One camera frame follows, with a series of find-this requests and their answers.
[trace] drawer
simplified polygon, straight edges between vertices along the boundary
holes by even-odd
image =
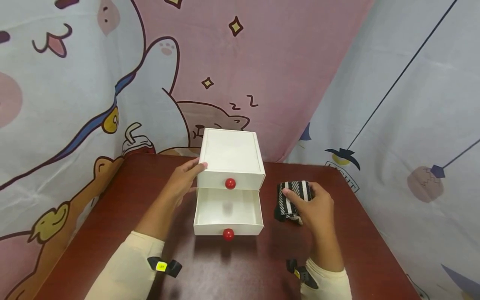
[[[222,235],[227,228],[236,236],[258,235],[263,227],[258,191],[197,189],[195,235]]]
[[[254,132],[206,128],[200,162],[208,163],[197,177],[200,188],[258,191],[265,178]]]

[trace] red knob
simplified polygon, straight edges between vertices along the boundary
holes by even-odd
[[[233,233],[233,230],[231,230],[230,228],[227,228],[223,231],[223,238],[227,241],[231,241],[233,240],[233,238],[235,237],[235,234]]]
[[[226,181],[225,181],[225,187],[229,190],[233,190],[235,189],[235,186],[237,185],[237,183],[235,182],[235,179],[233,178],[228,178]]]

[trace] brown table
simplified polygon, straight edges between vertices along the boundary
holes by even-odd
[[[81,300],[109,257],[125,240],[158,195],[178,156],[129,157],[55,266],[36,299]],[[418,299],[375,226],[340,173],[330,167],[265,163],[260,190],[265,228],[258,237],[196,237],[195,195],[186,197],[166,241],[163,258],[183,265],[179,276],[157,276],[149,299],[281,300],[299,299],[300,283],[285,268],[287,258],[304,263],[309,255],[306,228],[273,218],[276,185],[309,180],[323,185],[335,200],[338,239],[350,277],[353,299]]]

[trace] sparkle star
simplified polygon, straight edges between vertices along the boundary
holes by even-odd
[[[170,4],[170,5],[173,5],[175,6],[176,8],[180,9],[180,6],[181,6],[181,2],[183,0],[163,0],[165,1],[166,3]]]
[[[210,77],[207,77],[207,79],[202,81],[202,84],[204,85],[205,89],[208,90],[209,87],[213,86],[213,81],[210,79]]]
[[[228,24],[228,27],[232,31],[233,36],[237,36],[243,30],[243,26],[240,24],[237,16],[235,16],[235,19],[233,19],[232,23]]]

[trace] folded cloth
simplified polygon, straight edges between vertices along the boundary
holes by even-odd
[[[278,204],[276,208],[276,214],[279,215],[280,219],[288,218],[292,221],[303,224],[298,209],[289,199],[285,197],[282,193],[282,189],[287,188],[297,194],[301,199],[305,201],[310,201],[312,199],[312,192],[310,191],[310,186],[308,181],[288,181],[282,182],[278,186]]]

